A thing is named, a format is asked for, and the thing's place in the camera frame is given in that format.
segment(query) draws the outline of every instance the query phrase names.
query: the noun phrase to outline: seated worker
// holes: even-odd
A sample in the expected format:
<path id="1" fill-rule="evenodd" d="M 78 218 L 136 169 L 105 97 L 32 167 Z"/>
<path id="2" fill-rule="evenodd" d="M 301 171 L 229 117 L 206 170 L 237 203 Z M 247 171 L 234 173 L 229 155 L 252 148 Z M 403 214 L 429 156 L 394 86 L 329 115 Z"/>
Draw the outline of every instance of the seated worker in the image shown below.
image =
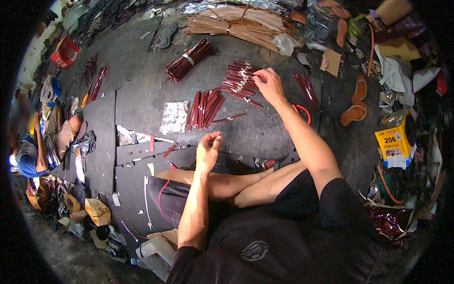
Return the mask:
<path id="1" fill-rule="evenodd" d="M 60 160 L 73 142 L 82 124 L 81 117 L 74 115 L 62 125 L 62 117 L 61 109 L 56 105 L 50 113 L 49 124 L 45 132 L 54 142 L 55 152 Z M 18 142 L 16 132 L 12 128 L 10 131 L 11 152 L 15 157 L 19 171 L 27 178 L 39 177 L 49 172 L 47 148 L 41 135 L 38 113 L 35 114 L 34 129 L 36 133 L 35 143 L 26 140 Z"/>
<path id="2" fill-rule="evenodd" d="M 214 132 L 197 147 L 195 171 L 169 169 L 151 179 L 150 194 L 163 217 L 179 225 L 167 283 L 368 282 L 381 246 L 358 194 L 328 145 L 287 101 L 274 70 L 254 75 L 300 160 L 258 174 L 211 173 L 222 144 L 221 132 Z M 228 198 L 242 209 L 206 238 L 208 204 Z"/>

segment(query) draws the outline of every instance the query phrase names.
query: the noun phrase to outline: plastic bottle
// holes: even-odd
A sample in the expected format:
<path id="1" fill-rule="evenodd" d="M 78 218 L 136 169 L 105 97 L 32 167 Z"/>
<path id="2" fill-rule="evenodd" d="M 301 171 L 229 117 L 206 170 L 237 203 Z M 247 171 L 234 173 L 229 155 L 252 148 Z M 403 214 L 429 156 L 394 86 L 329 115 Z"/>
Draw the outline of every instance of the plastic bottle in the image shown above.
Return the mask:
<path id="1" fill-rule="evenodd" d="M 158 253 L 170 266 L 173 264 L 175 258 L 175 250 L 162 236 L 156 236 L 136 249 L 138 257 L 147 257 L 149 255 Z"/>
<path id="2" fill-rule="evenodd" d="M 153 271 L 164 282 L 167 281 L 171 269 L 162 258 L 156 255 L 131 259 L 131 264 Z"/>

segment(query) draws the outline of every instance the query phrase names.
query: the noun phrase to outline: cardboard box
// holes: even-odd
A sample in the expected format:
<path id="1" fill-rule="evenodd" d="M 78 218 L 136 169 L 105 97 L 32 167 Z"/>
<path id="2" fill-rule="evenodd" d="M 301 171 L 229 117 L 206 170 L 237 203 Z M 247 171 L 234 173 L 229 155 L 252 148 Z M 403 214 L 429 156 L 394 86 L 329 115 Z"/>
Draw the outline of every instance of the cardboard box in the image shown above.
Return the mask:
<path id="1" fill-rule="evenodd" d="M 66 36 L 58 43 L 57 50 L 51 55 L 50 59 L 60 66 L 61 69 L 66 70 L 74 63 L 79 51 L 79 47 Z"/>
<path id="2" fill-rule="evenodd" d="M 61 95 L 61 82 L 52 75 L 48 75 L 41 88 L 40 101 L 50 107 L 55 106 L 55 101 Z"/>
<path id="3" fill-rule="evenodd" d="M 413 160 L 416 144 L 412 147 L 405 134 L 407 114 L 408 111 L 400 110 L 387 115 L 375 130 L 385 167 L 406 169 Z"/>
<path id="4" fill-rule="evenodd" d="M 375 11 L 385 25 L 390 25 L 413 11 L 408 0 L 384 0 Z"/>

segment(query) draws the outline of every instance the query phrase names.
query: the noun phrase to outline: black plastic bag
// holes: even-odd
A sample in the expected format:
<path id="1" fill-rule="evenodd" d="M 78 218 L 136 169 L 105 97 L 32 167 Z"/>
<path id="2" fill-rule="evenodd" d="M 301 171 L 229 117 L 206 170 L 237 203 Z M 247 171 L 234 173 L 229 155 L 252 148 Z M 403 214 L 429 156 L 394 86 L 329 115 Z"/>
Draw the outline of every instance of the black plastic bag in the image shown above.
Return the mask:
<path id="1" fill-rule="evenodd" d="M 96 136 L 94 135 L 94 131 L 90 130 L 89 132 L 85 133 L 85 135 L 76 140 L 73 145 L 71 146 L 71 152 L 75 153 L 78 149 L 80 149 L 82 157 L 87 156 L 89 152 L 93 152 L 96 148 Z"/>

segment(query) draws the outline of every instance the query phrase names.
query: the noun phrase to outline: leg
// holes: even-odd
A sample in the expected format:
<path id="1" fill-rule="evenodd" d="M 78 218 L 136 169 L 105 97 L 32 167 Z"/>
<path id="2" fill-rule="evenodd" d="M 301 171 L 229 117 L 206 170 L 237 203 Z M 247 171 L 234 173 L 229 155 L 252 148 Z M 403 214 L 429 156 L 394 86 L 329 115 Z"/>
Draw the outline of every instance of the leg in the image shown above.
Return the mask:
<path id="1" fill-rule="evenodd" d="M 301 162 L 287 165 L 260 181 L 248 186 L 234 198 L 237 207 L 273 203 L 280 192 L 302 171 L 306 166 Z"/>
<path id="2" fill-rule="evenodd" d="M 66 150 L 73 142 L 76 133 L 79 131 L 82 119 L 79 115 L 74 115 L 63 123 L 60 132 L 54 139 L 54 145 L 59 159 L 62 159 Z"/>
<path id="3" fill-rule="evenodd" d="M 55 107 L 49 115 L 49 124 L 47 125 L 46 134 L 56 135 L 60 132 L 62 127 L 62 117 L 61 108 L 55 104 Z"/>
<path id="4" fill-rule="evenodd" d="M 227 199 L 233 197 L 246 187 L 272 174 L 272 172 L 272 169 L 269 169 L 265 172 L 247 175 L 210 173 L 207 184 L 210 192 L 209 196 L 212 199 Z M 182 169 L 167 169 L 156 175 L 156 177 L 161 179 L 169 179 L 185 184 L 192 184 L 193 176 L 194 171 L 186 171 Z"/>

